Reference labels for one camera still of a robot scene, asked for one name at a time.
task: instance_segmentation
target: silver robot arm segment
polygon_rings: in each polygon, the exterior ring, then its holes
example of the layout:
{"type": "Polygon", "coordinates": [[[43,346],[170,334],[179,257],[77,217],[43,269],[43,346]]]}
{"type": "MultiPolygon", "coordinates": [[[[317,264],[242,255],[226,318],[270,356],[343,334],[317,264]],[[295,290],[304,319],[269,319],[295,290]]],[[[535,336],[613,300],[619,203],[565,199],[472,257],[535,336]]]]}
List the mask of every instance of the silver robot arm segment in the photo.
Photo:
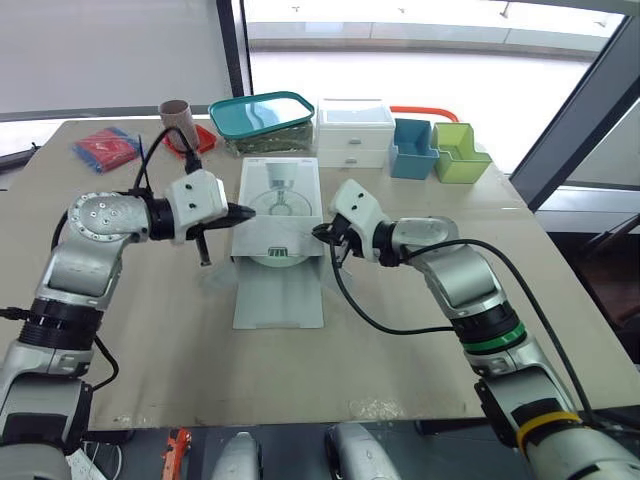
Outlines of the silver robot arm segment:
{"type": "Polygon", "coordinates": [[[204,242],[204,230],[254,215],[227,203],[222,182],[202,169],[173,182],[165,196],[88,193],[69,208],[67,238],[51,252],[0,369],[0,478],[70,478],[52,458],[75,451],[87,429],[93,391],[80,377],[124,248],[149,239],[204,242]]]}
{"type": "Polygon", "coordinates": [[[469,245],[419,254],[459,239],[445,217],[392,222],[377,200],[347,180],[334,197],[319,239],[383,266],[411,265],[424,275],[480,378],[482,409],[500,440],[518,447],[544,480],[638,479],[640,462],[607,435],[587,428],[536,339],[509,304],[485,258],[469,245]]]}

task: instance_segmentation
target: green plastic organizer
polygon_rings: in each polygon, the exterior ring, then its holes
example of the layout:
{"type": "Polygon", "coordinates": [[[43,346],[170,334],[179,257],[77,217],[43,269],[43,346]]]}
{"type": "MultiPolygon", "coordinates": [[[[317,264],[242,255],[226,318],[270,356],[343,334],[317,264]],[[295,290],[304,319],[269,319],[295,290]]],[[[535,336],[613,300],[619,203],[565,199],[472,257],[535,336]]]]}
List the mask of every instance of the green plastic organizer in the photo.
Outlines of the green plastic organizer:
{"type": "Polygon", "coordinates": [[[442,183],[475,183],[491,163],[488,153],[476,151],[468,123],[436,123],[431,146],[440,152],[436,172],[442,183]]]}

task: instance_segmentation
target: yellow tape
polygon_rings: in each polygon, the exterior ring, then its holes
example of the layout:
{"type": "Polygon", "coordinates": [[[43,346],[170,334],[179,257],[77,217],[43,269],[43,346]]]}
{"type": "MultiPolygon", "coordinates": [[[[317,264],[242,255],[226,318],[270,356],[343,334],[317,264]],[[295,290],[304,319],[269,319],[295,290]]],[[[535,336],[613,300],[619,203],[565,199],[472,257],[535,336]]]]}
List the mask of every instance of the yellow tape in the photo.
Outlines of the yellow tape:
{"type": "Polygon", "coordinates": [[[547,423],[556,422],[558,420],[573,420],[575,422],[581,423],[582,420],[578,415],[571,412],[552,412],[545,413],[544,415],[540,415],[539,417],[532,418],[527,423],[522,425],[516,434],[516,440],[518,441],[518,448],[522,453],[526,453],[524,451],[524,445],[522,444],[524,438],[534,429],[545,425],[547,423]]]}

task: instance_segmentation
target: table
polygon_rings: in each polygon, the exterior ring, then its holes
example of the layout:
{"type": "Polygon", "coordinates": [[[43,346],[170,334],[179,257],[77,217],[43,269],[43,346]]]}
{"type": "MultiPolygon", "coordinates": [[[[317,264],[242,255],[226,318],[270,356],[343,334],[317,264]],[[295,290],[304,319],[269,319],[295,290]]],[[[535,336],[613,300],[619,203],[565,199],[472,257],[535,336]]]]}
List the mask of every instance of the table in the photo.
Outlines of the table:
{"type": "MultiPolygon", "coordinates": [[[[51,233],[77,195],[131,185],[139,160],[99,176],[70,150],[75,140],[112,125],[140,133],[146,145],[161,130],[158,120],[66,122],[0,197],[0,305],[31,304],[51,233]]],[[[211,128],[208,121],[203,125],[211,128]]],[[[236,200],[241,160],[220,145],[203,162],[224,180],[229,200],[236,200]]],[[[160,147],[149,174],[160,194],[183,175],[181,161],[160,147]]],[[[374,194],[392,218],[449,216],[465,237],[502,249],[537,295],[594,407],[637,403],[636,369],[495,167],[475,185],[444,185],[433,176],[424,182],[399,180],[383,170],[321,169],[323,205],[347,178],[374,194]]],[[[218,270],[199,266],[193,244],[148,242],[125,251],[122,278],[100,330],[121,372],[96,392],[91,428],[482,416],[473,390],[476,376],[455,335],[385,335],[366,325],[331,289],[323,291],[326,326],[321,330],[232,330],[235,287],[230,277],[219,275],[227,268],[230,232],[207,232],[207,238],[218,270]]],[[[521,319],[569,384],[526,297],[497,260],[489,261],[521,319]]],[[[347,268],[355,279],[355,297],[378,321],[395,328],[447,324],[417,271],[362,260],[351,260],[347,268]]],[[[0,352],[18,329],[15,322],[0,323],[0,352]]],[[[95,383],[109,373],[96,354],[86,380],[95,383]]]]}

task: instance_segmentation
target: plastic storage container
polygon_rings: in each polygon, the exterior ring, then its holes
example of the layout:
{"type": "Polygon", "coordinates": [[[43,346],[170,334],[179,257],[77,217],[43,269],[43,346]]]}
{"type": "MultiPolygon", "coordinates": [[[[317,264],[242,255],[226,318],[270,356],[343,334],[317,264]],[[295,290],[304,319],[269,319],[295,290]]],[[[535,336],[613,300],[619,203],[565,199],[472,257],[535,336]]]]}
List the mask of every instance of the plastic storage container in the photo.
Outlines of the plastic storage container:
{"type": "Polygon", "coordinates": [[[318,107],[318,165],[382,168],[394,129],[391,111],[381,100],[324,99],[318,107]]]}
{"type": "Polygon", "coordinates": [[[293,92],[232,98],[209,106],[218,133],[236,155],[311,148],[315,108],[293,92]]]}
{"type": "Polygon", "coordinates": [[[431,123],[423,120],[396,119],[391,147],[390,175],[394,178],[424,180],[440,157],[431,148],[431,123]]]}
{"type": "Polygon", "coordinates": [[[475,183],[491,163],[488,153],[475,150],[468,123],[436,123],[431,146],[440,152],[436,172],[442,183],[475,183]]]}

